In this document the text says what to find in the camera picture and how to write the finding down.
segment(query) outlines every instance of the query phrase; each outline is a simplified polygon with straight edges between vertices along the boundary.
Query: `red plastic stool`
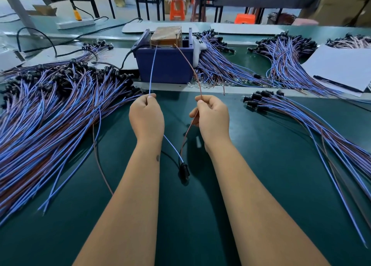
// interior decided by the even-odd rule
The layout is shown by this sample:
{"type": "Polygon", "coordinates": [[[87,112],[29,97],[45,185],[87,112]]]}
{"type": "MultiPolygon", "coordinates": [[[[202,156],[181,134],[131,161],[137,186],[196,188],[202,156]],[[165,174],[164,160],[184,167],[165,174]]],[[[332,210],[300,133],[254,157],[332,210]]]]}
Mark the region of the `red plastic stool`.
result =
{"type": "Polygon", "coordinates": [[[235,24],[255,24],[256,16],[254,14],[237,14],[234,20],[235,24]]]}
{"type": "Polygon", "coordinates": [[[170,4],[170,21],[174,21],[175,18],[180,18],[180,20],[184,21],[186,16],[184,14],[184,1],[183,0],[171,0],[170,4]]]}

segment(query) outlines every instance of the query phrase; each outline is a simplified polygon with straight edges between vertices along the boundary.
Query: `person's right hand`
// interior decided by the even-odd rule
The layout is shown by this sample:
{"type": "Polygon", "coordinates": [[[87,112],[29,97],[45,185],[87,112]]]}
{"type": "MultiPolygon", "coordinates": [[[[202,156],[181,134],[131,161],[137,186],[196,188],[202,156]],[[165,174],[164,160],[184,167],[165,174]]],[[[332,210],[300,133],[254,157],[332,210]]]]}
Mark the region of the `person's right hand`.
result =
{"type": "Polygon", "coordinates": [[[198,126],[208,153],[214,146],[230,142],[228,107],[213,95],[196,96],[197,107],[190,112],[192,124],[198,126]]]}

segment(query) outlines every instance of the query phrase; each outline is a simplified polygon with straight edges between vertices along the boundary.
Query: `plastic container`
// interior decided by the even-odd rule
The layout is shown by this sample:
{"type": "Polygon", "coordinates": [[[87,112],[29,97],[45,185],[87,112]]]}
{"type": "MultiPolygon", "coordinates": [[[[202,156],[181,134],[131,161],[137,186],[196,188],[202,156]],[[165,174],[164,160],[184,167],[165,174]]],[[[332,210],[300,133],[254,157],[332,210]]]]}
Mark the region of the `plastic container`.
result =
{"type": "MultiPolygon", "coordinates": [[[[189,39],[183,39],[183,47],[180,50],[191,63],[193,62],[192,29],[189,29],[189,39]]],[[[148,47],[150,42],[149,30],[146,30],[140,39],[133,45],[134,57],[137,59],[139,74],[142,82],[150,82],[151,68],[155,47],[148,47]]],[[[157,48],[156,58],[152,73],[152,82],[187,84],[193,77],[192,68],[178,48],[157,48]]]]}

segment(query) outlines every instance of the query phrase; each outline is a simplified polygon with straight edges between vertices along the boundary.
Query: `floor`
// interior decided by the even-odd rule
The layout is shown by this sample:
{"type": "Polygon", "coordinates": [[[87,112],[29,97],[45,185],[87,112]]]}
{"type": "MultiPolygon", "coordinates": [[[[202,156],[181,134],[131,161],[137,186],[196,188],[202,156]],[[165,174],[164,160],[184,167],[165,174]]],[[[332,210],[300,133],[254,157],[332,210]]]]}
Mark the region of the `floor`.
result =
{"type": "MultiPolygon", "coordinates": [[[[40,4],[41,0],[21,0],[22,4],[27,10],[32,9],[32,4],[40,4]]],[[[109,18],[112,18],[111,9],[109,7],[108,0],[95,0],[98,11],[100,16],[107,16],[109,18]]],[[[125,19],[132,19],[136,18],[138,16],[137,14],[137,6],[135,4],[135,0],[125,0],[126,6],[125,7],[117,7],[115,6],[114,0],[112,0],[112,3],[114,5],[114,11],[116,18],[125,18],[125,19]]],[[[75,2],[76,6],[85,10],[86,12],[93,14],[93,10],[91,7],[90,2],[87,1],[77,1],[75,2]]],[[[71,17],[74,18],[73,10],[71,3],[69,1],[59,1],[56,3],[51,4],[51,6],[57,8],[57,16],[61,17],[71,17]]],[[[9,12],[12,12],[12,9],[10,8],[9,4],[6,0],[0,0],[0,17],[1,15],[7,15],[9,12]]],[[[157,9],[156,4],[148,4],[148,10],[150,14],[150,20],[156,21],[157,20],[157,9]]],[[[278,9],[266,9],[265,13],[263,15],[262,24],[267,23],[267,17],[268,14],[277,11],[278,9]]],[[[146,5],[144,3],[140,3],[140,11],[141,16],[143,19],[146,20],[146,5]]],[[[221,17],[221,22],[225,23],[228,21],[234,22],[234,19],[238,13],[244,13],[245,7],[224,7],[223,8],[223,14],[221,17]]],[[[283,12],[292,13],[294,15],[299,15],[300,9],[284,9],[283,12]]],[[[81,17],[91,17],[89,14],[80,11],[81,17]]],[[[191,13],[192,13],[192,6],[188,8],[188,13],[185,17],[185,21],[190,21],[191,19],[191,13]]],[[[206,9],[206,19],[208,22],[214,22],[214,16],[215,16],[215,8],[208,7],[206,9]]],[[[9,16],[9,19],[6,17],[1,18],[1,21],[6,20],[13,20],[10,19],[10,17],[14,18],[13,16],[9,16]]],[[[162,20],[162,5],[160,5],[160,19],[162,20]]],[[[165,20],[169,20],[169,15],[165,15],[165,20]]]]}

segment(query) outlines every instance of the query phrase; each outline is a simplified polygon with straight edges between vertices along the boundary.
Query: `bundle of wires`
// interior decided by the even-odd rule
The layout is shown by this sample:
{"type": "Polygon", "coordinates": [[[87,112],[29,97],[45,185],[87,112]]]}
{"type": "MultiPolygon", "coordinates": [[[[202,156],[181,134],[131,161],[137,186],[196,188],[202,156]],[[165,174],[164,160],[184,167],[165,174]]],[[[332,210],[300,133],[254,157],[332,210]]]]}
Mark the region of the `bundle of wires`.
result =
{"type": "Polygon", "coordinates": [[[369,228],[371,228],[371,222],[366,217],[364,207],[362,207],[356,197],[354,197],[349,183],[344,180],[340,167],[334,164],[333,157],[330,157],[329,153],[337,158],[341,167],[345,168],[346,173],[352,177],[370,201],[371,193],[367,186],[368,183],[365,183],[365,180],[367,180],[367,182],[371,180],[371,154],[356,144],[346,140],[332,128],[330,124],[310,109],[294,100],[286,98],[281,90],[278,90],[276,94],[271,91],[256,92],[250,97],[244,97],[244,102],[253,109],[256,109],[257,112],[277,112],[287,115],[303,125],[312,138],[321,161],[336,191],[339,193],[360,239],[366,246],[364,237],[350,209],[349,199],[346,199],[345,193],[349,192],[351,194],[354,203],[359,208],[369,228]],[[314,136],[316,134],[321,137],[321,142],[315,139],[314,136]]]}
{"type": "Polygon", "coordinates": [[[104,117],[142,95],[131,76],[72,59],[65,65],[40,65],[7,82],[0,114],[0,226],[53,179],[50,195],[39,208],[46,211],[50,199],[95,149],[98,135],[93,132],[93,145],[57,186],[83,136],[95,123],[99,134],[104,117]]]}
{"type": "Polygon", "coordinates": [[[195,34],[197,39],[204,42],[207,47],[201,52],[198,66],[195,69],[201,82],[211,86],[251,86],[251,84],[273,86],[268,80],[254,74],[250,69],[228,61],[221,52],[234,53],[234,50],[227,47],[222,37],[216,37],[217,34],[213,29],[195,34]]]}
{"type": "Polygon", "coordinates": [[[333,48],[371,48],[371,36],[362,36],[360,34],[353,36],[348,33],[344,38],[327,39],[327,46],[333,48]]]}
{"type": "MultiPolygon", "coordinates": [[[[83,51],[83,54],[80,56],[76,57],[75,60],[76,62],[82,62],[82,61],[89,61],[92,57],[95,57],[96,60],[98,60],[98,55],[105,50],[111,50],[113,49],[112,44],[107,44],[104,40],[98,41],[98,42],[93,42],[92,44],[90,43],[84,43],[81,48],[76,49],[73,52],[69,52],[66,54],[60,54],[58,55],[56,50],[55,50],[55,57],[62,57],[62,56],[67,56],[71,55],[73,53],[77,53],[80,51],[83,51]]],[[[43,66],[45,68],[52,68],[60,65],[66,65],[69,63],[69,60],[62,60],[62,61],[55,61],[51,63],[44,64],[43,66]]],[[[3,72],[0,74],[0,77],[2,77],[2,80],[7,81],[17,75],[17,73],[25,73],[28,71],[37,71],[39,66],[28,66],[28,67],[18,67],[18,68],[13,68],[12,70],[3,72]]]]}
{"type": "Polygon", "coordinates": [[[314,80],[300,65],[301,58],[310,56],[317,49],[317,43],[311,38],[289,36],[288,32],[283,32],[272,39],[264,39],[256,43],[258,45],[256,48],[248,48],[248,50],[261,54],[271,61],[271,68],[266,73],[271,85],[300,92],[307,90],[317,96],[341,93],[314,80]]]}

